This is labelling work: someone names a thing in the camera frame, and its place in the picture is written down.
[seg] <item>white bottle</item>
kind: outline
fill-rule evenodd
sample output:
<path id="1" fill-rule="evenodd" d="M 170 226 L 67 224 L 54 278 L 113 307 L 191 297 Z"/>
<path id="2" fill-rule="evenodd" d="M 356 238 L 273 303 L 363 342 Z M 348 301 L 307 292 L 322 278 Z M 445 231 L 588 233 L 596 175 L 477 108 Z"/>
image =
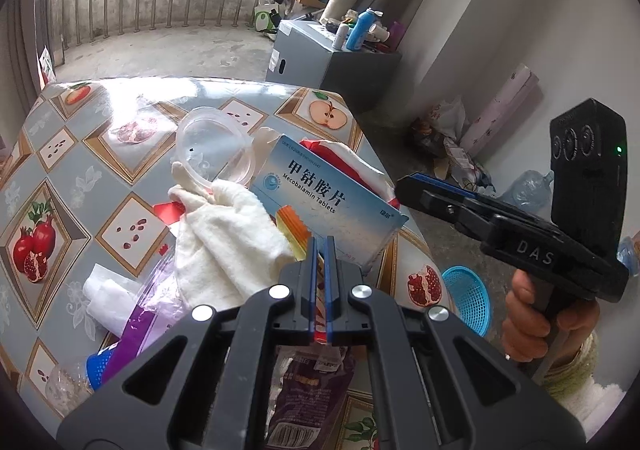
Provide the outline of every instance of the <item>white bottle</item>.
<path id="1" fill-rule="evenodd" d="M 340 24 L 337 32 L 335 33 L 334 43 L 331 45 L 337 51 L 342 49 L 345 40 L 347 39 L 347 34 L 349 33 L 349 26 L 347 24 Z"/>

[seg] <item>plastic container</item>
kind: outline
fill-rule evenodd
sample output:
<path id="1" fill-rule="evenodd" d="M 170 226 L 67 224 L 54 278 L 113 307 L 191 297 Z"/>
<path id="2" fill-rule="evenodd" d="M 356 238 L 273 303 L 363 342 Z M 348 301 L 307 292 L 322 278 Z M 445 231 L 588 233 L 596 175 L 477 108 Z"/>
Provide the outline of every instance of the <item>plastic container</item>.
<path id="1" fill-rule="evenodd" d="M 638 260 L 638 253 L 634 249 L 634 241 L 631 237 L 620 240 L 616 258 L 629 270 L 629 276 L 640 274 L 640 260 Z"/>
<path id="2" fill-rule="evenodd" d="M 456 265 L 442 273 L 442 279 L 460 319 L 476 334 L 484 336 L 491 323 L 491 302 L 480 277 L 468 267 Z"/>
<path id="3" fill-rule="evenodd" d="M 553 172 L 543 176 L 535 170 L 527 170 L 511 183 L 500 200 L 535 215 L 551 200 L 550 185 L 553 180 Z"/>
<path id="4" fill-rule="evenodd" d="M 371 7 L 358 15 L 358 21 L 349 35 L 347 40 L 347 49 L 350 51 L 359 51 L 364 42 L 364 36 L 369 32 L 371 26 L 376 22 L 378 13 Z"/>
<path id="5" fill-rule="evenodd" d="M 74 360 L 53 367 L 45 387 L 47 400 L 66 416 L 76 409 L 102 384 L 102 373 L 117 344 L 113 344 L 87 359 Z"/>
<path id="6" fill-rule="evenodd" d="M 240 116 L 203 106 L 191 110 L 178 125 L 177 158 L 205 188 L 217 178 L 245 185 L 254 174 L 252 138 L 236 117 Z"/>

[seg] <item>blue plastic basket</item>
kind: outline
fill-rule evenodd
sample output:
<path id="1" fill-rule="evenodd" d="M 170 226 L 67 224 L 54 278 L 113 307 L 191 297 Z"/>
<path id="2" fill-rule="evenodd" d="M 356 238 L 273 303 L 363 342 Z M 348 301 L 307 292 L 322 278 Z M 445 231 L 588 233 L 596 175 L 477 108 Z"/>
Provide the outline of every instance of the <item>blue plastic basket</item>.
<path id="1" fill-rule="evenodd" d="M 480 277 L 468 267 L 456 265 L 442 273 L 442 279 L 462 321 L 484 336 L 491 323 L 491 302 Z"/>

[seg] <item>finger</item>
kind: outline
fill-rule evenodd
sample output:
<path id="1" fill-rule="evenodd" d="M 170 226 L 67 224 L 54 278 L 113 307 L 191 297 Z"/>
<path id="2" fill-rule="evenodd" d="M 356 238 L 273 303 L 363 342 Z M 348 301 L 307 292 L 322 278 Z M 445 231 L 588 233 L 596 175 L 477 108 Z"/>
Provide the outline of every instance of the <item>finger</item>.
<path id="1" fill-rule="evenodd" d="M 507 294 L 504 300 L 507 306 L 508 316 L 518 330 L 524 334 L 546 337 L 551 330 L 551 325 L 541 313 L 516 298 L 513 291 Z"/>
<path id="2" fill-rule="evenodd" d="M 511 288 L 516 297 L 526 304 L 532 304 L 536 300 L 536 288 L 529 275 L 521 269 L 516 269 L 511 279 Z"/>
<path id="3" fill-rule="evenodd" d="M 600 317 L 600 305 L 595 300 L 577 300 L 567 309 L 560 311 L 556 322 L 565 331 L 574 331 L 581 327 L 593 329 Z"/>
<path id="4" fill-rule="evenodd" d="M 502 336 L 511 347 L 528 358 L 542 358 L 548 351 L 545 340 L 519 331 L 509 318 L 502 323 Z"/>
<path id="5" fill-rule="evenodd" d="M 509 354 L 509 357 L 512 360 L 515 360 L 517 362 L 530 362 L 532 360 L 532 358 L 530 358 L 529 356 L 525 356 L 524 354 L 522 354 L 520 351 L 518 351 L 517 349 L 515 349 L 510 343 L 509 340 L 506 340 L 504 338 L 504 336 L 502 337 L 502 346 L 504 348 L 504 352 L 506 354 Z"/>
<path id="6" fill-rule="evenodd" d="M 556 357 L 556 360 L 563 360 L 565 358 L 569 358 L 570 360 L 573 359 L 575 354 L 580 350 L 584 341 L 591 334 L 591 331 L 593 331 L 592 327 L 581 327 L 580 329 L 571 331 L 567 341 L 565 341 L 564 346 L 562 346 L 561 352 Z"/>

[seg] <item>white towel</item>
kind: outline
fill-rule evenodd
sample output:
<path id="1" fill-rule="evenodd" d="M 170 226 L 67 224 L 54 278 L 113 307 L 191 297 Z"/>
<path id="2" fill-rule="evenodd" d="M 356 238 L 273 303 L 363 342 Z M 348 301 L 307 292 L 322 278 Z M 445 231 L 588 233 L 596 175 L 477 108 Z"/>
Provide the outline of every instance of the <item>white towel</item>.
<path id="1" fill-rule="evenodd" d="M 252 294 L 276 284 L 284 265 L 295 262 L 258 197 L 222 179 L 201 188 L 179 162 L 178 183 L 169 197 L 186 211 L 175 246 L 175 276 L 189 307 L 207 304 L 218 311 L 242 305 Z"/>

